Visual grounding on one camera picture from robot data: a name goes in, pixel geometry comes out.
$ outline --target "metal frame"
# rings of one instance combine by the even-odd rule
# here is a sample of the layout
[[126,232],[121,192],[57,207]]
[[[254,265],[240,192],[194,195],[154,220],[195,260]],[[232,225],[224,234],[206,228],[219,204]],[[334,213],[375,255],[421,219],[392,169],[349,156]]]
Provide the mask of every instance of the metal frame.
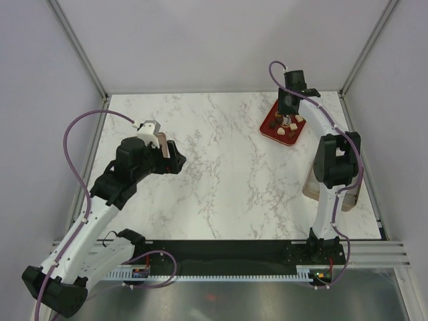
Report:
[[[108,245],[112,240],[105,240]],[[147,240],[148,244],[156,242],[156,240]],[[305,244],[305,241],[292,241],[293,244]],[[345,241],[340,242],[343,245],[344,251],[348,251],[348,246]],[[60,241],[53,243],[52,251],[60,244]],[[98,240],[92,246],[89,256],[94,256],[98,252],[105,249],[102,245],[102,240]],[[343,265],[336,265],[336,268],[341,268]],[[304,269],[324,269],[326,265],[299,265],[298,268]],[[411,268],[409,258],[407,257],[405,247],[400,241],[351,241],[351,256],[348,265],[349,269],[377,269],[377,268],[393,268],[393,269],[409,269]]]
[[355,64],[353,65],[348,77],[346,78],[342,89],[339,91],[340,94],[342,94],[343,96],[346,95],[346,93],[349,91],[349,87],[352,85],[356,75],[361,69],[361,66],[363,65],[365,59],[371,52],[373,46],[379,38],[379,35],[382,33],[382,30],[385,28],[385,25],[388,23],[389,19],[391,18],[391,15],[397,8],[397,5],[400,3],[400,1],[401,0],[389,0],[387,6],[379,17],[379,20],[377,21],[374,29],[372,30],[372,33],[368,37],[362,51],[360,52],[360,55],[356,59]]
[[[60,24],[63,32],[65,33],[67,39],[69,40],[71,46],[91,77],[94,85],[97,87],[101,97],[104,100],[103,109],[108,109],[110,104],[109,95],[106,92],[102,82],[97,76],[92,64],[88,56],[86,55],[82,45],[80,44],[70,22],[68,21],[64,10],[58,2],[59,0],[46,0],[46,3],[51,8],[53,14],[55,15],[58,23]],[[343,87],[339,91],[340,102],[342,104],[342,109],[344,111],[344,115],[346,121],[348,123],[349,129],[353,130],[354,125],[352,123],[352,119],[350,117],[350,112],[348,107],[346,106],[346,102],[344,101],[344,97],[346,93],[349,91],[356,75],[361,69],[365,59],[368,57],[371,52],[373,46],[377,42],[382,30],[385,28],[389,19],[391,18],[393,12],[397,8],[397,5],[400,3],[400,0],[390,0],[382,12],[377,24],[375,25],[372,33],[367,39],[360,55],[358,56],[355,64],[353,65],[346,81],[344,82]],[[96,156],[96,150],[98,148],[98,143],[100,141],[102,128],[104,125],[104,121],[106,119],[105,114],[101,114],[98,119],[98,123],[96,125],[89,155],[86,159],[86,166],[84,168],[84,172],[82,175],[83,180],[87,183],[90,178],[90,173],[92,170],[92,166],[94,164],[94,159]],[[362,160],[366,165],[366,159],[364,156],[364,152],[362,152]],[[387,222],[383,220],[381,217],[381,210],[379,204],[377,202],[377,196],[373,187],[371,174],[368,170],[364,173],[364,179],[367,185],[369,197],[372,201],[374,214],[378,220],[379,227],[382,230],[385,226],[386,240],[387,241],[351,241],[352,250],[351,250],[351,258],[350,265],[348,268],[394,268],[396,277],[399,281],[400,291],[403,296],[403,301],[405,303],[406,309],[409,313],[409,317],[412,321],[414,320],[428,320],[426,317],[426,311],[424,311],[423,302],[418,302],[417,299],[421,298],[419,295],[419,291],[417,291],[417,286],[415,286],[415,282],[411,277],[411,266],[409,260],[407,258],[405,248],[403,244],[399,241],[389,241],[387,238],[388,225]],[[73,219],[77,217],[80,213],[80,208],[83,204],[84,194],[81,190],[76,195],[74,199],[73,207],[70,211],[70,216],[68,219],[67,227],[70,228]],[[93,246],[90,255],[94,255],[98,252],[99,249],[103,248],[101,241],[97,241]]]
[[58,3],[58,0],[46,0],[47,5],[51,8],[53,15],[57,19],[60,27],[62,28],[64,34],[66,35],[70,45],[73,47],[77,57],[83,64],[83,67],[88,72],[91,80],[93,81],[95,87],[97,87],[98,92],[100,93],[102,98],[107,98],[108,94],[105,90],[104,86],[102,85],[99,77],[97,76],[94,67],[92,67],[92,64],[86,55],[82,45],[79,42],[79,39],[77,38],[76,34],[74,33],[74,30],[72,26],[70,25],[70,22],[68,21],[66,14],[64,13],[64,10],[62,9],[61,5]]

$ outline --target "food item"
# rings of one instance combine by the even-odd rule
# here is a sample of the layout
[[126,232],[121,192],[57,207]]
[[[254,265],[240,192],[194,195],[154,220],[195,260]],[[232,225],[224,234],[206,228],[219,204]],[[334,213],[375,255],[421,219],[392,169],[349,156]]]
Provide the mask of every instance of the food item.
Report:
[[300,115],[295,115],[294,118],[297,120],[297,122],[303,122],[304,118],[301,117]]
[[279,127],[277,130],[277,134],[278,135],[285,135],[286,134],[286,130],[283,129],[282,127]]

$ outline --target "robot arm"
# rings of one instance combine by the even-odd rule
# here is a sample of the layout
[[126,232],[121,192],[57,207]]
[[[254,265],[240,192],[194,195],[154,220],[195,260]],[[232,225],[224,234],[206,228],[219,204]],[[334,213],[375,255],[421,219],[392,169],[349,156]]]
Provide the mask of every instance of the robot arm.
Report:
[[[316,89],[307,89],[302,70],[284,74],[286,89],[300,95],[310,97],[321,103],[320,94]],[[353,177],[358,174],[358,163],[351,146],[339,135],[336,128],[345,132],[339,125],[333,127],[332,121],[321,111],[319,106],[303,100],[283,89],[278,92],[278,112],[283,115],[300,114],[306,119],[317,138],[320,139],[314,160],[314,174],[320,183],[320,200],[318,211],[307,243],[314,256],[324,256],[329,251],[340,251],[337,232],[332,226],[334,204],[338,198],[336,225],[343,204],[344,193],[339,190],[351,184]],[[360,151],[360,135],[357,132],[346,132]]]
[[[136,248],[144,244],[143,236],[125,229],[103,251],[88,257],[101,232],[136,193],[136,186],[141,180],[152,173],[178,174],[181,171],[186,158],[171,140],[167,141],[169,158],[164,157],[157,138],[159,129],[156,121],[146,121],[138,129],[136,137],[122,141],[116,149],[116,159],[96,179],[90,191],[92,209],[89,216],[81,213],[62,242],[40,267],[29,266],[24,271],[23,281],[37,299],[48,270],[53,265],[56,267],[47,282],[42,303],[62,316],[73,316],[95,284],[109,271],[131,259],[137,252]],[[67,250],[58,259],[58,253],[66,246]]]

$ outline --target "white marble table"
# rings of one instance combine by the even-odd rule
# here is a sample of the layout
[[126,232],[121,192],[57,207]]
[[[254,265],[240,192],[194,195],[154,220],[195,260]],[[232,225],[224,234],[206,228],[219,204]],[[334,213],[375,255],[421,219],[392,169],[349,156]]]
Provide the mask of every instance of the white marble table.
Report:
[[[305,239],[318,202],[302,194],[318,147],[308,124],[286,147],[259,133],[276,93],[117,95],[110,109],[136,120],[155,119],[187,157],[179,175],[150,175],[109,224],[148,239]],[[327,110],[345,125],[335,92]],[[107,115],[90,187],[127,136],[128,122]],[[340,230],[353,239],[379,239],[363,184],[358,205],[342,214]]]

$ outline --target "cable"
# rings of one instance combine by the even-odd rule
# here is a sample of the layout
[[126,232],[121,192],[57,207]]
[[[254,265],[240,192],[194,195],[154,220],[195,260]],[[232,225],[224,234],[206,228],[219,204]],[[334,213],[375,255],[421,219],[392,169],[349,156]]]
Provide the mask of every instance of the cable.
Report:
[[177,261],[175,260],[175,258],[173,257],[173,255],[172,255],[171,253],[169,253],[169,252],[167,252],[167,251],[163,251],[163,250],[161,250],[161,249],[146,252],[146,253],[144,253],[144,254],[142,254],[142,255],[140,255],[140,256],[137,256],[137,257],[135,257],[135,258],[133,258],[133,259],[130,259],[129,261],[124,262],[123,264],[129,264],[129,263],[132,263],[132,262],[138,261],[139,259],[143,258],[144,256],[152,255],[152,254],[158,254],[158,253],[159,253],[159,254],[165,254],[165,255],[167,255],[167,256],[169,256],[169,257],[171,258],[171,260],[172,260],[172,261],[173,261],[173,263],[174,263],[174,271],[173,271],[173,274],[171,274],[171,276],[170,276],[166,281],[164,281],[164,282],[162,282],[162,283],[155,284],[155,285],[152,285],[152,286],[150,286],[150,285],[146,285],[146,284],[143,284],[143,285],[141,285],[141,286],[134,286],[134,288],[140,288],[140,289],[157,289],[157,288],[161,288],[161,287],[163,287],[163,286],[167,286],[167,285],[168,285],[168,284],[173,280],[173,278],[174,278],[174,277],[175,277],[175,275],[177,274]]
[[335,131],[337,131],[337,133],[339,133],[340,135],[342,135],[346,141],[349,143],[349,145],[352,148],[352,151],[355,154],[356,157],[356,162],[358,164],[358,179],[355,182],[355,184],[347,186],[347,187],[343,187],[341,189],[338,190],[338,194],[336,196],[336,199],[334,200],[334,207],[333,207],[333,214],[332,214],[332,226],[333,226],[333,230],[342,238],[344,238],[346,240],[346,244],[348,246],[348,253],[346,254],[346,261],[345,264],[343,265],[342,271],[340,271],[338,277],[332,281],[332,283],[330,285],[335,284],[343,275],[344,271],[346,270],[346,268],[348,267],[349,264],[349,259],[350,259],[350,239],[349,237],[347,237],[345,234],[341,233],[338,228],[336,227],[336,215],[337,215],[337,208],[338,208],[338,203],[339,203],[339,194],[341,194],[344,191],[348,191],[350,189],[354,189],[355,187],[359,186],[362,182],[362,161],[361,161],[361,157],[360,157],[360,153],[358,152],[357,147],[355,146],[355,143],[352,141],[352,139],[350,139],[350,137],[345,134],[343,131],[341,131],[339,129],[339,127],[337,127],[337,125],[334,123],[333,118],[329,115],[329,113],[327,112],[327,110],[324,109],[324,107],[322,107],[319,103],[317,103],[315,100],[306,97],[304,95],[302,95],[301,93],[298,92],[294,92],[293,90],[287,89],[285,86],[283,86],[282,84],[280,84],[279,81],[276,80],[274,74],[272,73],[272,66],[274,64],[279,64],[281,65],[284,70],[287,70],[287,66],[284,65],[282,62],[279,62],[277,60],[274,60],[273,62],[271,62],[269,64],[269,75],[272,78],[272,80],[275,82],[275,84],[280,87],[282,90],[284,90],[285,92],[291,94],[291,95],[295,95],[301,99],[307,100],[310,103],[312,103],[317,109],[321,110],[321,112],[325,115],[325,117],[327,118],[327,120],[329,121],[329,123],[333,126],[333,128],[335,129]]
[[[173,263],[174,263],[174,271],[173,271],[173,274],[171,274],[171,276],[166,280],[166,281],[164,281],[164,282],[162,282],[162,283],[160,283],[160,284],[155,284],[155,285],[153,285],[153,286],[150,286],[150,285],[146,285],[146,284],[143,284],[143,285],[141,285],[141,286],[132,286],[132,288],[138,288],[138,289],[156,289],[156,288],[161,288],[161,287],[163,287],[163,286],[167,286],[168,284],[170,284],[170,282],[172,281],[172,279],[175,277],[175,275],[177,274],[177,261],[176,261],[176,259],[173,257],[173,255],[171,254],[171,253],[169,253],[169,252],[167,252],[167,251],[163,251],[163,250],[154,250],[154,251],[149,251],[149,252],[146,252],[146,253],[144,253],[144,254],[142,254],[142,255],[140,255],[140,256],[137,256],[137,257],[135,257],[135,258],[133,258],[133,259],[130,259],[130,260],[128,260],[128,261],[126,261],[126,262],[123,262],[122,264],[130,264],[130,263],[132,263],[132,262],[135,262],[135,261],[138,261],[139,259],[142,259],[143,257],[148,257],[149,255],[151,255],[151,254],[165,254],[165,255],[167,255],[167,256],[169,256],[170,258],[171,258],[171,260],[173,261]],[[116,288],[119,288],[120,286],[126,286],[126,287],[130,287],[128,284],[124,284],[124,283],[121,283],[121,284],[114,284],[113,286],[109,286],[108,288],[105,288],[104,290],[102,290],[102,291],[100,291],[100,292],[98,292],[98,293],[95,293],[93,296],[88,296],[88,298],[86,298],[86,301],[85,302],[87,302],[87,301],[90,301],[90,300],[92,300],[92,299],[94,299],[95,297],[97,297],[97,296],[99,296],[100,294],[103,294],[103,293],[106,293],[106,292],[108,292],[108,291],[110,291],[110,290],[113,290],[113,289],[116,289]],[[52,318],[52,320],[51,321],[56,321],[58,318],[59,318],[59,314],[57,313],[53,318]]]
[[118,237],[118,234],[115,231],[110,231],[107,233],[106,237],[102,240],[102,246],[107,247],[106,244],[104,244],[104,241],[106,240],[106,238],[109,236],[110,233],[114,233],[116,237]]
[[[119,113],[119,112],[114,112],[111,110],[91,110],[90,112],[85,112],[84,114],[78,116],[76,119],[74,119],[70,125],[68,125],[66,132],[64,133],[64,138],[62,140],[62,147],[64,149],[64,155],[66,157],[68,166],[70,167],[70,169],[72,170],[75,178],[78,180],[80,186],[83,188],[83,192],[85,193],[85,197],[86,197],[86,212],[84,215],[84,218],[87,219],[89,214],[90,214],[90,210],[91,210],[91,196],[89,194],[88,188],[86,187],[85,182],[83,182],[83,179],[80,177],[79,173],[77,172],[76,168],[73,165],[73,162],[70,158],[70,155],[68,153],[68,146],[67,146],[67,141],[68,141],[68,134],[70,133],[70,130],[73,128],[73,126],[81,119],[89,116],[89,115],[93,115],[93,114],[112,114],[112,115],[116,115],[119,117],[122,117],[124,119],[126,119],[127,121],[129,121],[131,124],[134,124],[135,121],[133,121],[131,118]],[[80,222],[78,227],[76,228],[76,230],[73,232],[72,236],[67,240],[66,244],[62,247],[61,251],[58,253],[58,255],[55,258],[55,262],[59,262],[59,260],[61,259],[61,257],[63,256],[63,254],[66,252],[66,250],[69,248],[70,244],[73,242],[73,240],[76,238],[76,236],[79,234],[80,230],[83,228],[84,226],[84,222]],[[41,299],[43,298],[43,293],[45,292],[46,289],[46,285],[47,285],[47,281],[49,281],[49,278],[51,277],[52,273],[54,272],[56,266],[52,265],[49,270],[46,273],[46,277],[43,279],[43,282],[41,283],[41,287],[40,287],[40,291],[39,291],[39,295],[37,296],[37,302],[35,304],[35,312],[34,312],[34,321],[39,321],[39,313],[40,313],[40,306],[41,306]]]

